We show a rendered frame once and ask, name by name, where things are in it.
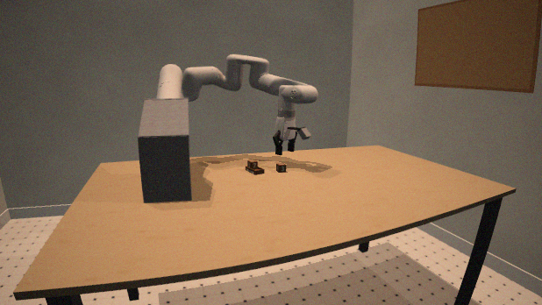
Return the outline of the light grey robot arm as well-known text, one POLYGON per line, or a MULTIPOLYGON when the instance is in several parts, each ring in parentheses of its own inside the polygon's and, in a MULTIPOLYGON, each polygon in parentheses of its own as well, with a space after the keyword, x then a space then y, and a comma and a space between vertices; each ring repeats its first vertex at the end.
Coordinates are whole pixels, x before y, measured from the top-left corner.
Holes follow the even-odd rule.
POLYGON ((160 71, 156 99, 188 97, 189 102, 192 102, 199 97, 202 85, 216 85, 222 89, 238 91, 243 82, 245 64, 251 65, 251 87, 279 96, 279 117, 295 117, 296 103, 314 103, 317 100, 318 92, 313 86, 269 74, 267 60, 238 54, 226 58, 225 76, 216 67, 189 67, 182 75, 178 66, 164 66, 160 71))

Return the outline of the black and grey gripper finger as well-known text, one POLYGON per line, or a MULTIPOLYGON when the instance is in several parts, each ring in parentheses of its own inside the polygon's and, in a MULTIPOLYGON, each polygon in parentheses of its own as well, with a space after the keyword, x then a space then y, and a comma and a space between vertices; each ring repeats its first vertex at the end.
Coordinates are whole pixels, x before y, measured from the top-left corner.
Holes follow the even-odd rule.
POLYGON ((280 138, 280 135, 281 135, 281 131, 278 131, 274 136, 273 136, 273 140, 274 140, 274 143, 275 143, 275 154, 277 155, 282 155, 282 139, 280 138), (281 142, 279 142, 281 141, 281 142))
POLYGON ((288 142, 288 151, 294 152, 295 149, 296 136, 293 139, 290 139, 288 142))

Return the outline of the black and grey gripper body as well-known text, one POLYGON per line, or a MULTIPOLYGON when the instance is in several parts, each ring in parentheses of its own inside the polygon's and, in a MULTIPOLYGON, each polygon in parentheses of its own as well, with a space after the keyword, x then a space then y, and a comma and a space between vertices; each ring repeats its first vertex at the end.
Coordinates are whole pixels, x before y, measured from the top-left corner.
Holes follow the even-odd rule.
POLYGON ((296 130, 290 130, 288 127, 296 127, 295 117, 279 117, 275 123, 275 134, 281 131, 280 138, 282 141, 293 139, 296 135, 296 130))

